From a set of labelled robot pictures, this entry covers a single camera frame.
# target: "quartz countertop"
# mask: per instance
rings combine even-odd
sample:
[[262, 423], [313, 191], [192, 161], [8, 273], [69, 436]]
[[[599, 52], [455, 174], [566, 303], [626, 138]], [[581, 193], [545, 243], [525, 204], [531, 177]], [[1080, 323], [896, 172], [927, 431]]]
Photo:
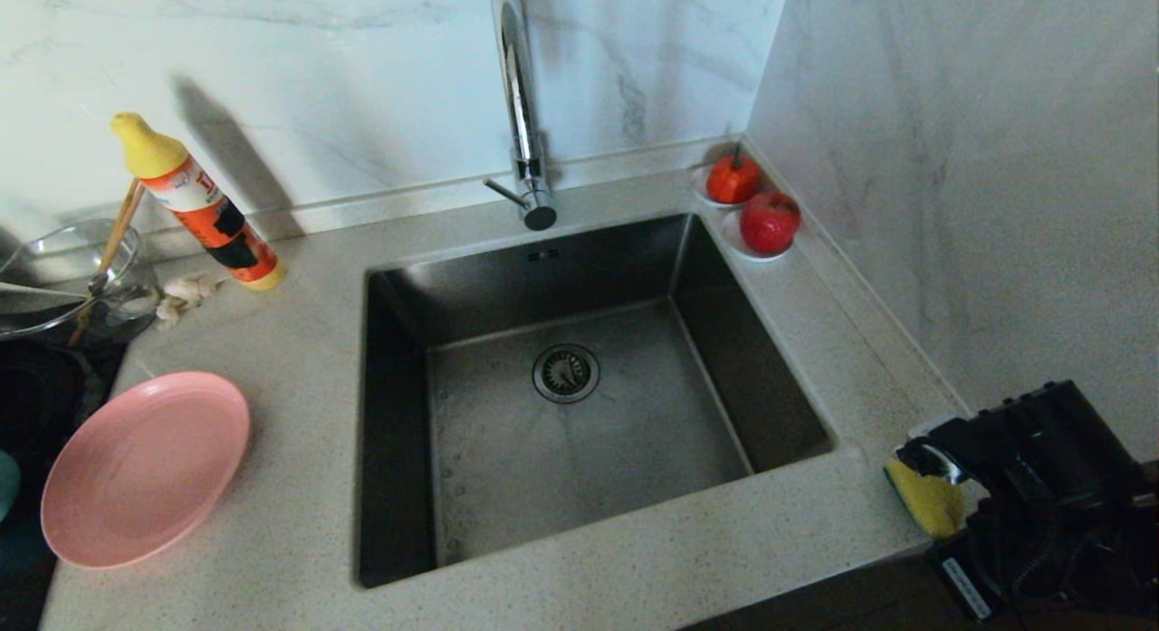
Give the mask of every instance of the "quartz countertop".
[[[227, 283], [130, 347], [116, 391], [205, 370], [253, 414], [218, 509], [148, 560], [59, 565], [43, 628], [676, 629], [926, 542], [881, 470], [906, 430], [960, 400], [806, 216], [771, 263], [726, 253], [834, 449], [797, 464], [373, 589], [357, 582], [362, 318], [369, 270], [692, 211], [728, 251], [723, 211], [672, 172], [559, 194], [551, 230], [505, 202], [275, 242], [289, 275]], [[220, 270], [207, 255], [162, 280]]]

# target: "yellow sponge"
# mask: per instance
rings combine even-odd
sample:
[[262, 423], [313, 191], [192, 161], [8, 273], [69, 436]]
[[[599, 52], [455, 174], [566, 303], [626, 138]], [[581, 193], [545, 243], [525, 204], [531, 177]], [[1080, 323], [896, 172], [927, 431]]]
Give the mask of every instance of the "yellow sponge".
[[936, 477], [921, 477], [897, 458], [885, 463], [885, 477], [926, 534], [949, 538], [957, 531], [965, 513], [961, 486]]

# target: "faucet spout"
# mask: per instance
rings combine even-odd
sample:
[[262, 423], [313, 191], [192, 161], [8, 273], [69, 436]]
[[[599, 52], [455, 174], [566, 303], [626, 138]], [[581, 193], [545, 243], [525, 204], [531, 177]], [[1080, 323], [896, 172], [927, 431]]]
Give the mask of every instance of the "faucet spout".
[[508, 118], [511, 124], [511, 167], [518, 184], [518, 195], [503, 194], [522, 203], [519, 216], [534, 231], [555, 223], [555, 201], [547, 181], [544, 140], [535, 121], [531, 80], [531, 56], [527, 52], [527, 28], [523, 0], [491, 0], [495, 37], [498, 43], [500, 67], [503, 71], [503, 93], [506, 96]]

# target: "small white dish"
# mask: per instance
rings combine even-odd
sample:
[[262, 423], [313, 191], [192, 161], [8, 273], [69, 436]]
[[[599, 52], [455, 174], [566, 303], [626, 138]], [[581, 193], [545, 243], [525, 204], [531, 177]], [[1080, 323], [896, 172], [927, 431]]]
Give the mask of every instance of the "small white dish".
[[749, 248], [749, 245], [744, 242], [744, 237], [741, 235], [739, 210], [734, 210], [728, 215], [724, 215], [724, 220], [721, 222], [721, 237], [723, 237], [724, 241], [728, 242], [732, 253], [750, 262], [772, 262], [773, 260], [780, 260], [786, 255], [786, 253], [793, 251], [793, 247], [789, 246], [786, 251], [771, 254], [759, 253]]
[[713, 171], [712, 165], [705, 165], [704, 167], [697, 167], [692, 169], [690, 181], [692, 182], [692, 191], [700, 197], [701, 201], [716, 208], [717, 210], [736, 210], [737, 208], [744, 205], [744, 203], [721, 203], [719, 201], [713, 201], [708, 198], [708, 174]]

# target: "glass bowl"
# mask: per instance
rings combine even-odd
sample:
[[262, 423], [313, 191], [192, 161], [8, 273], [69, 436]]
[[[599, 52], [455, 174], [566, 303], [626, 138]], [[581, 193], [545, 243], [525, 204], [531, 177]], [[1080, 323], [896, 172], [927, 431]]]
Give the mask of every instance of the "glass bowl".
[[[0, 282], [88, 293], [112, 226], [112, 219], [92, 219], [30, 241], [0, 266]], [[153, 321], [161, 297], [156, 273], [141, 256], [140, 235], [132, 227], [117, 246], [105, 277], [92, 300], [0, 291], [0, 341], [23, 338], [67, 346], [86, 311], [88, 325], [75, 348], [129, 341]]]

